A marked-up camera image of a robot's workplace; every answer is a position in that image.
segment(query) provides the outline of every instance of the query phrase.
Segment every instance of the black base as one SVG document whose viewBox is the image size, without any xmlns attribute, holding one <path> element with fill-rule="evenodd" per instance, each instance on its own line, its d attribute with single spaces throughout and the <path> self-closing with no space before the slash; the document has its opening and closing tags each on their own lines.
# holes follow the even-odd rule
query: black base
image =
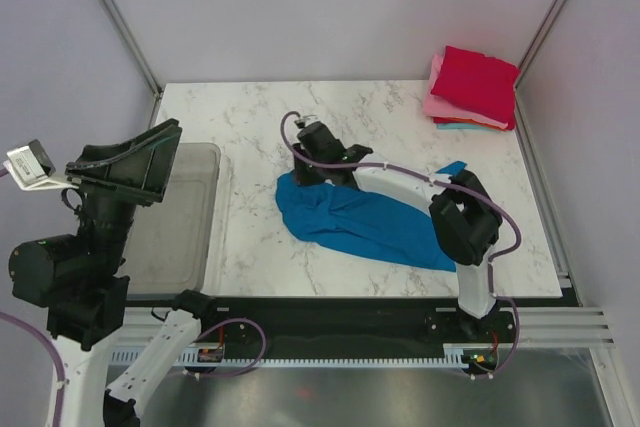
<svg viewBox="0 0 640 427">
<path fill-rule="evenodd" d="M 232 317 L 256 321 L 267 334 L 265 359 L 442 358 L 443 344 L 513 341 L 513 315 L 497 312 L 473 338 L 455 310 L 441 312 L 425 299 L 218 298 L 213 325 Z M 225 358 L 248 359 L 260 350 L 249 326 L 225 327 Z M 217 342 L 218 333 L 209 339 Z"/>
</svg>

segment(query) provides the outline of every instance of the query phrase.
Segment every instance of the red cloth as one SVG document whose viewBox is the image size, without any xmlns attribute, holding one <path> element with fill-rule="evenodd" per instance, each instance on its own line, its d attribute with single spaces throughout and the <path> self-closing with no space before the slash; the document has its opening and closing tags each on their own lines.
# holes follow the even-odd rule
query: red cloth
<svg viewBox="0 0 640 427">
<path fill-rule="evenodd" d="M 515 111 L 513 84 L 518 75 L 515 65 L 448 45 L 431 93 L 457 107 L 509 122 Z"/>
<path fill-rule="evenodd" d="M 464 120 L 464 119 L 446 119 L 444 117 L 432 117 L 433 119 L 433 123 L 434 124 L 478 124 L 478 125 L 483 125 L 485 127 L 489 127 L 491 129 L 496 129 L 496 130 L 513 130 L 516 128 L 516 118 L 515 116 L 511 117 L 511 119 L 509 119 L 509 122 L 507 123 L 507 127 L 505 129 L 499 129 L 497 127 L 494 127 L 493 125 L 487 125 L 487 124 L 483 124 L 481 122 L 474 122 L 473 120 Z"/>
</svg>

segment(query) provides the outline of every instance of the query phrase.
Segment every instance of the pink cloth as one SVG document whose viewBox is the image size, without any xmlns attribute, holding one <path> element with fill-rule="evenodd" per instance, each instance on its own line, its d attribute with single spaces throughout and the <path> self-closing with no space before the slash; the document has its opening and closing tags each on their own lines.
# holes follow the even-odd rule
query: pink cloth
<svg viewBox="0 0 640 427">
<path fill-rule="evenodd" d="M 489 117 L 485 117 L 482 114 L 477 114 L 475 112 L 469 112 L 467 110 L 461 109 L 459 107 L 456 107 L 455 105 L 450 104 L 446 100 L 431 94 L 431 89 L 433 89 L 433 86 L 438 79 L 438 75 L 440 75 L 440 68 L 442 67 L 443 61 L 444 58 L 438 54 L 434 55 L 433 59 L 431 60 L 429 89 L 427 90 L 427 95 L 422 106 L 422 111 L 425 113 L 425 115 L 428 115 L 429 117 L 446 117 L 447 119 L 463 121 L 472 120 L 473 122 L 496 127 L 501 130 L 507 129 L 509 126 L 508 123 L 499 122 L 497 120 L 490 119 Z"/>
</svg>

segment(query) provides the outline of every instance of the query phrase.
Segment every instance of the stack of folded clothes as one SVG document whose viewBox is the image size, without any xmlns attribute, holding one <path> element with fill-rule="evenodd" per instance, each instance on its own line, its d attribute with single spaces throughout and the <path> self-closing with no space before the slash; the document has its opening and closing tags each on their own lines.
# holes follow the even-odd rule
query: stack of folded clothes
<svg viewBox="0 0 640 427">
<path fill-rule="evenodd" d="M 508 62 L 447 46 L 433 56 L 423 111 L 438 128 L 513 130 L 519 74 Z"/>
</svg>

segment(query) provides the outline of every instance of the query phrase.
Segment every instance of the gray floor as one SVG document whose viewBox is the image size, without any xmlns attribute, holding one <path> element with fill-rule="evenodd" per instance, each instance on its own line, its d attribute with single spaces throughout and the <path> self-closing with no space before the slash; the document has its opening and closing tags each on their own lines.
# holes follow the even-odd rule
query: gray floor
<svg viewBox="0 0 640 427">
<path fill-rule="evenodd" d="M 122 372 L 111 369 L 110 379 Z M 235 379 L 173 377 L 144 427 L 608 427 L 586 352 L 520 351 L 491 381 L 433 370 L 262 369 Z"/>
</svg>

